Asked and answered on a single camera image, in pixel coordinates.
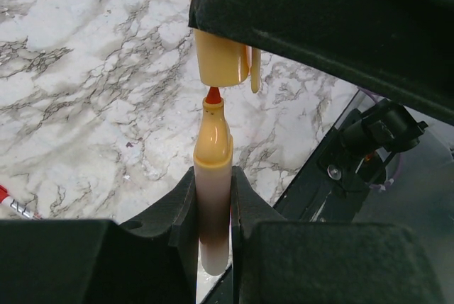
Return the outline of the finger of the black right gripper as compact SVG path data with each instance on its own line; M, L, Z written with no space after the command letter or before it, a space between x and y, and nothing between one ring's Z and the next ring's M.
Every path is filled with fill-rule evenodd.
M192 0L189 25L453 122L453 0Z

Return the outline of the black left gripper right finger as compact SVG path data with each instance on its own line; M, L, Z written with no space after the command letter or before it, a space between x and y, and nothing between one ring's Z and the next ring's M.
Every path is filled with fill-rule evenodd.
M234 303L442 303L417 236L381 223L284 219L239 167L231 182Z

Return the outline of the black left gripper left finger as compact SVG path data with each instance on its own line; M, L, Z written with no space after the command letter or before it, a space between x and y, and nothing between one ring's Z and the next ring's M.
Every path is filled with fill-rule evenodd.
M2 220L2 303L193 303L194 172L122 224Z

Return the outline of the pink orange-tipped marker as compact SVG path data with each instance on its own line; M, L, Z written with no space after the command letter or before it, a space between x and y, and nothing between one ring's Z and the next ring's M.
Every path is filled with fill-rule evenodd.
M206 273L218 276L229 255L233 136L217 87L203 100L193 158L201 264Z

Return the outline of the white red-tipped pen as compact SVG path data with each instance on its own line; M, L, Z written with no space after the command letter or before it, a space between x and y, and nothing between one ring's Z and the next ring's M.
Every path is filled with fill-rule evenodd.
M19 203L13 196L11 196L8 190L0 186L1 189L1 205L8 210L10 210L15 215L18 215L22 218L29 219L29 220L41 220L41 216L30 209L28 209L22 203Z

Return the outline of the orange-yellow marker cap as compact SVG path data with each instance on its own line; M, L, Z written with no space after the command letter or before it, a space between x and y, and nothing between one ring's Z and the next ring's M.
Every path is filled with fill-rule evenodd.
M260 89L261 50L194 30L201 82L210 87L230 87L250 77L251 90Z

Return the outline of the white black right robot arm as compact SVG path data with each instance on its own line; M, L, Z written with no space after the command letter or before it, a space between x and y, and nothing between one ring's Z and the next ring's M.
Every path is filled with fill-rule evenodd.
M356 156L414 147L410 107L453 123L453 0L191 0L205 84L237 84L241 54L253 81L267 51L395 101L343 131Z

